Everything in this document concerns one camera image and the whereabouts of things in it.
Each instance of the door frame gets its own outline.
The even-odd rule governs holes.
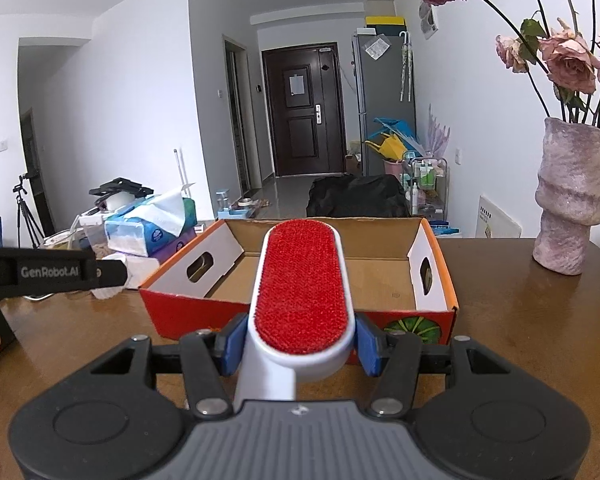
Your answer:
[[[253,113],[253,99],[251,97],[251,74],[249,72],[249,52],[248,49],[238,41],[229,38],[228,36],[222,35],[222,58],[224,62],[224,82],[226,84],[226,103],[229,120],[231,121],[231,103],[229,100],[229,77],[227,73],[225,51],[229,48],[235,53],[236,70],[237,70],[237,84],[238,92],[240,94],[240,114],[242,116],[242,130],[244,133],[245,151],[247,157],[247,171],[249,173],[249,180],[252,189],[259,189],[262,187],[262,176],[260,174],[260,148],[258,146],[258,139],[256,136],[256,124]],[[234,145],[234,159],[235,159],[235,170],[240,177],[238,170],[237,154],[235,153]]]
[[[43,222],[43,220],[40,216],[40,211],[38,210],[38,203],[36,202],[36,196],[33,195],[33,190],[31,189],[31,182],[29,182],[29,191],[30,191],[30,196],[33,200],[33,209],[35,209],[36,221],[42,228],[43,234],[48,237],[48,236],[52,236],[58,232],[56,230],[56,226],[58,225],[58,223],[56,222],[56,217],[54,216],[54,212],[52,211],[51,205],[49,204],[49,194],[48,194],[48,192],[46,192],[45,177],[44,177],[45,172],[42,167],[42,165],[43,165],[42,159],[40,158],[40,147],[38,146],[38,139],[36,138],[36,123],[33,120],[33,118],[34,118],[33,107],[29,108],[29,110],[27,110],[22,115],[20,115],[20,119],[19,119],[19,123],[18,123],[19,128],[20,128],[20,143],[22,145],[22,156],[23,157],[25,156],[25,153],[24,153],[25,149],[24,149],[24,138],[23,138],[24,136],[22,135],[22,123],[27,118],[29,119],[29,122],[31,123],[31,133],[33,136],[33,147],[35,150],[34,156],[38,160],[38,165],[39,165],[37,176],[40,178],[40,184],[42,185],[42,193],[45,197],[46,212],[48,212],[49,218],[51,220],[50,226],[46,225],[46,222]],[[49,229],[45,229],[45,228],[50,228],[50,230],[53,232],[51,234],[47,234]]]
[[[271,142],[271,152],[273,154],[273,171],[275,176],[280,176],[280,172],[278,171],[278,154],[276,153],[276,141],[274,136],[274,123],[273,123],[273,110],[271,107],[271,95],[270,95],[270,83],[269,83],[269,67],[267,66],[267,58],[273,56],[275,54],[280,54],[283,52],[292,52],[295,50],[307,50],[309,48],[326,48],[331,47],[331,51],[333,52],[333,60],[337,65],[333,67],[335,70],[335,79],[336,79],[336,101],[338,103],[338,118],[340,120],[340,143],[342,146],[342,167],[341,172],[345,172],[345,156],[347,155],[347,133],[345,131],[345,123],[344,123],[344,102],[342,100],[342,81],[340,78],[340,55],[338,52],[338,43],[336,41],[330,41],[328,43],[310,43],[303,45],[295,45],[295,46],[285,46],[282,48],[272,48],[269,50],[263,50],[262,54],[262,71],[264,72],[264,88],[265,88],[265,100],[267,107],[267,121],[269,121],[269,140]]]

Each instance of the refrigerator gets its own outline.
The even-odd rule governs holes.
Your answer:
[[[353,35],[353,59],[358,92],[358,116],[360,138],[366,140],[382,125],[374,122],[376,117],[402,119],[416,135],[415,95],[409,101],[408,74],[405,81],[404,100],[400,102],[402,83],[402,44],[400,36],[387,36],[391,46],[377,60],[365,51],[365,44],[375,36]],[[362,144],[362,171],[365,176],[384,173],[382,157]]]

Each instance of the tiled floor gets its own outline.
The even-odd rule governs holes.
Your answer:
[[[283,176],[271,179],[253,196],[254,199],[269,200],[269,206],[261,209],[256,218],[305,218],[309,189],[316,178],[319,177]]]

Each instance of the white brush handle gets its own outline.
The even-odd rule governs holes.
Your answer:
[[[333,227],[329,226],[329,228],[333,231],[338,250],[342,288],[347,307],[347,327],[344,333],[326,350],[305,355],[285,354],[269,346],[260,337],[255,326],[255,307],[258,302],[269,235],[275,229],[273,227],[264,238],[258,263],[234,404],[240,405],[245,399],[295,400],[297,382],[322,380],[336,373],[347,361],[353,347],[356,321],[340,235]]]

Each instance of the doorway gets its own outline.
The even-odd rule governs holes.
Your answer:
[[[225,38],[224,54],[235,163],[240,179],[240,193],[245,196],[259,189],[262,184],[251,107],[247,51]]]
[[[31,186],[33,202],[36,205],[38,217],[40,218],[40,227],[45,237],[56,233],[54,221],[51,218],[49,204],[46,201],[45,187],[42,183],[42,171],[40,170],[40,158],[38,156],[38,147],[36,146],[36,136],[33,130],[32,110],[26,112],[20,118],[20,132],[22,134],[22,149],[24,150],[24,160],[27,165],[27,176]]]
[[[262,62],[276,175],[343,173],[338,45],[266,50]]]

